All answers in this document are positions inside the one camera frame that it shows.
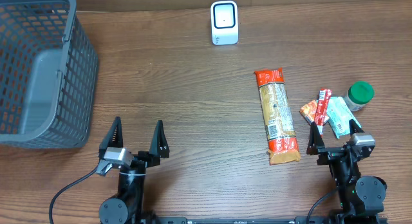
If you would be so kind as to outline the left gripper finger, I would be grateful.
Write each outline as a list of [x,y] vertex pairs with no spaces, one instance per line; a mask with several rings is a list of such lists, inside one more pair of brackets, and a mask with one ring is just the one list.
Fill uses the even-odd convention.
[[170,154],[169,145],[164,133],[164,124],[158,120],[151,141],[149,153],[160,158],[168,158]]
[[115,117],[107,135],[99,145],[98,157],[103,159],[108,147],[123,148],[122,123],[120,117]]

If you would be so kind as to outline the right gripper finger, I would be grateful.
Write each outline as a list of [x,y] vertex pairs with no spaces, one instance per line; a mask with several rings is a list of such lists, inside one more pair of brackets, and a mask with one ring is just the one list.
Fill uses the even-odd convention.
[[319,128],[315,122],[312,122],[310,124],[310,136],[306,153],[309,155],[317,155],[322,148],[325,148],[325,144],[319,132]]
[[349,121],[349,128],[350,128],[350,140],[351,141],[353,141],[356,134],[364,132],[364,130],[358,125],[358,123],[354,119],[351,119]]

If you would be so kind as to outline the teal wet wipes pack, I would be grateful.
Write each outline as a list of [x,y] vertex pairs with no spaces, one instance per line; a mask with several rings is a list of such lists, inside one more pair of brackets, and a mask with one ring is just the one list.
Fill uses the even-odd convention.
[[357,125],[361,127],[342,97],[331,97],[329,99],[327,115],[329,116],[328,122],[336,138],[350,134],[349,121],[351,119],[354,119]]

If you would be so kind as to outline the long orange pasta packet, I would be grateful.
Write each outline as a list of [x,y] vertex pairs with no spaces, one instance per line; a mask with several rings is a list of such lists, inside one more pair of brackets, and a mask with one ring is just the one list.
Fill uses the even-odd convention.
[[263,112],[270,164],[299,161],[301,155],[288,102],[283,69],[257,70],[254,74]]

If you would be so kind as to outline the green lid spice jar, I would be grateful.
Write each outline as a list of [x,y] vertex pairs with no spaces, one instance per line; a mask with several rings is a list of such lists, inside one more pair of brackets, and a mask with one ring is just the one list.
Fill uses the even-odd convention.
[[374,95],[375,91],[371,84],[358,81],[347,90],[344,101],[350,111],[358,111],[370,102]]

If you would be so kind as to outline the red snack stick packet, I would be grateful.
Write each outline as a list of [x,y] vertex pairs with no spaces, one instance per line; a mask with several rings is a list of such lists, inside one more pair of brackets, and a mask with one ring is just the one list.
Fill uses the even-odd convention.
[[327,115],[328,103],[332,96],[332,90],[321,88],[319,92],[319,100],[317,103],[317,110],[315,113],[314,122],[319,130],[320,135],[323,135],[324,119]]

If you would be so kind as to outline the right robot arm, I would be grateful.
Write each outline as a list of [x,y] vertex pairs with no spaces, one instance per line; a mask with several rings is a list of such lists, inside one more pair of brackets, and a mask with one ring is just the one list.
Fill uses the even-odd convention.
[[379,218],[384,210],[387,184],[376,176],[363,176],[358,162],[369,157],[375,148],[375,139],[351,119],[350,139],[341,147],[326,147],[315,122],[310,126],[306,153],[317,155],[318,165],[327,165],[335,181],[335,188],[319,198],[308,211],[305,221],[312,223],[315,208],[334,194],[338,194],[341,208],[331,210],[321,223],[387,223]]

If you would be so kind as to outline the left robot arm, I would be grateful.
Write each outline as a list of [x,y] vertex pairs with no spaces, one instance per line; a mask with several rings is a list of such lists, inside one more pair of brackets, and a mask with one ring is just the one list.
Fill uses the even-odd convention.
[[140,223],[146,169],[160,165],[169,153],[162,120],[157,121],[149,150],[134,154],[124,147],[121,118],[114,119],[99,145],[96,173],[105,176],[118,169],[118,187],[117,193],[100,205],[101,223]]

